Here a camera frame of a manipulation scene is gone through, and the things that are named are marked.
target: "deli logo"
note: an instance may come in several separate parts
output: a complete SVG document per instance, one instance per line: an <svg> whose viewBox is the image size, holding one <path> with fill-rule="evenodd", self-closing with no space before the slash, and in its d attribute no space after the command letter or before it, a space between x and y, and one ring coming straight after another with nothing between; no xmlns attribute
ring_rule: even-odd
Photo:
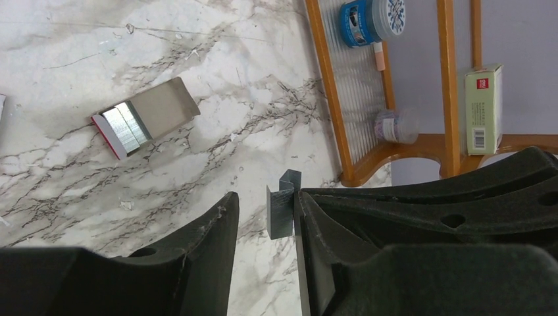
<svg viewBox="0 0 558 316"><path fill-rule="evenodd" d="M477 89L488 89L488 78L477 79L476 80Z"/></svg>

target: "white marble surface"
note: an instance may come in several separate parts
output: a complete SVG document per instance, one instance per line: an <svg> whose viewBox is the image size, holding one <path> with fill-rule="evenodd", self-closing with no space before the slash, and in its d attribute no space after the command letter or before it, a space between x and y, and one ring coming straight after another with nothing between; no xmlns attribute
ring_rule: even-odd
<svg viewBox="0 0 558 316"><path fill-rule="evenodd" d="M265 186L287 168L336 186L340 171L302 1L3 0L0 38L2 246L128 255L232 190L229 315L300 315ZM117 161L88 117L175 76L201 115ZM389 184L387 167L369 183Z"/></svg>

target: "blue jar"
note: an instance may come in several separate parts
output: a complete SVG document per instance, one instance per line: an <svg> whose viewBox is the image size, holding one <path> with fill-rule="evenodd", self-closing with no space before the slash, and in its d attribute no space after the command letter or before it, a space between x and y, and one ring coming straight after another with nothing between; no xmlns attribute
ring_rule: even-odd
<svg viewBox="0 0 558 316"><path fill-rule="evenodd" d="M404 0L355 0L341 6L341 37L350 47L398 36L405 27Z"/></svg>

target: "wooden frame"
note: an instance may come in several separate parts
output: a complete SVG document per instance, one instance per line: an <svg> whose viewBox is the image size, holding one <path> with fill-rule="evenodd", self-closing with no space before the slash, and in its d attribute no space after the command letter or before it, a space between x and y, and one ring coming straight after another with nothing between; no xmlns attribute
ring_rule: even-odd
<svg viewBox="0 0 558 316"><path fill-rule="evenodd" d="M473 171L481 167L483 162L492 156L477 155L463 157L461 155L453 0L437 0L445 134L421 134L412 145L379 144L370 150L360 161L353 164L318 2L319 0L306 0L306 5L343 168L341 181L344 186L355 187L363 185L381 166L397 159L422 157L434 160L440 164L440 176L448 177ZM472 67L481 68L481 0L470 0L470 10L471 63ZM384 42L382 45L386 61L386 69L382 72L386 108L395 110L395 95L388 56L388 44ZM504 135L498 153L518 151L532 145L558 155L558 136L556 135Z"/></svg>

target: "light green box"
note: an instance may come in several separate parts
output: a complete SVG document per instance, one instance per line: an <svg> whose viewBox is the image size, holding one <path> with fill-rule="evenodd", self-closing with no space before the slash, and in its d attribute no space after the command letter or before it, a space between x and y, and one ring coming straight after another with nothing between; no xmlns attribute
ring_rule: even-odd
<svg viewBox="0 0 558 316"><path fill-rule="evenodd" d="M465 75L467 153L496 153L502 141L502 65L490 64Z"/></svg>

